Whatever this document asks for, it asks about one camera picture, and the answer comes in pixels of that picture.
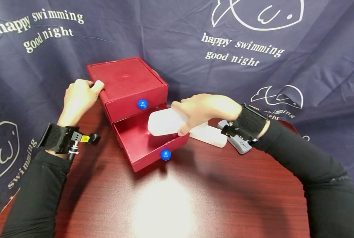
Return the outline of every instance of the right hand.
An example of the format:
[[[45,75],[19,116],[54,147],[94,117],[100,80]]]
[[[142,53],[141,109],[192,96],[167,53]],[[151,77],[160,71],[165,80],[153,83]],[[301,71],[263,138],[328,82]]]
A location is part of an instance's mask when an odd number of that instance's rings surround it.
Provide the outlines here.
[[[231,98],[209,94],[194,95],[181,102],[174,101],[170,107],[189,117],[185,125],[180,128],[179,136],[186,135],[192,128],[212,118],[235,121],[242,111],[242,106]]]

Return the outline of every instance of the blue drawer handle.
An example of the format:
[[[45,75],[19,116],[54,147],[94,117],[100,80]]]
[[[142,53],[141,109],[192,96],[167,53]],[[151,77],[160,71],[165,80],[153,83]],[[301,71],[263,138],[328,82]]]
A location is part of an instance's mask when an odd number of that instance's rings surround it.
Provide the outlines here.
[[[137,107],[140,110],[146,110],[148,108],[148,102],[146,100],[140,100],[139,102],[137,102]]]
[[[162,160],[168,161],[171,156],[172,156],[172,153],[170,152],[170,150],[163,150],[163,151],[161,151],[161,158],[162,158]]]

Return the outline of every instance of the red plastic storage box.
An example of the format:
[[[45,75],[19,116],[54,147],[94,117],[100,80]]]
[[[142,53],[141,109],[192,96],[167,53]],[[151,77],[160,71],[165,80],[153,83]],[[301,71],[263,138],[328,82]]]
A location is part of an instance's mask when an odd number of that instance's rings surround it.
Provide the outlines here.
[[[141,58],[129,58],[87,66],[95,82],[102,81],[99,97],[121,148],[135,172],[188,141],[189,135],[153,136],[148,131],[152,112],[167,109],[168,85]]]

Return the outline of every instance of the white lid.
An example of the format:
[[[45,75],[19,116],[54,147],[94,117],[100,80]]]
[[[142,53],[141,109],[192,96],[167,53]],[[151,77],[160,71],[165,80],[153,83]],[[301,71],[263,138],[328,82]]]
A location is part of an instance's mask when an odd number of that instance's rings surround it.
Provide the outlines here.
[[[187,120],[187,115],[173,108],[152,112],[148,120],[148,131],[153,136],[174,134],[178,132],[180,127],[183,126]]]
[[[190,137],[223,148],[227,143],[227,136],[223,135],[221,131],[212,126],[195,127],[190,131]]]

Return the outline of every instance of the black velcro strap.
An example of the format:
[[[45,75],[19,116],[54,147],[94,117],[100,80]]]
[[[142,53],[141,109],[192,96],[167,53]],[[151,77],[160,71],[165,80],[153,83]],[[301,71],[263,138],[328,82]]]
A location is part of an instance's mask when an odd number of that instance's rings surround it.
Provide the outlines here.
[[[56,153],[67,153],[74,131],[79,127],[62,127],[51,123],[48,125],[38,147],[54,151]]]
[[[248,142],[253,141],[262,132],[266,120],[242,105],[242,112],[231,126],[226,125],[221,133],[227,136],[238,135]]]
[[[253,139],[262,132],[264,126],[266,125],[266,120],[255,113],[251,112],[247,108],[243,107],[237,120],[234,121],[233,128],[241,128],[246,131]]]

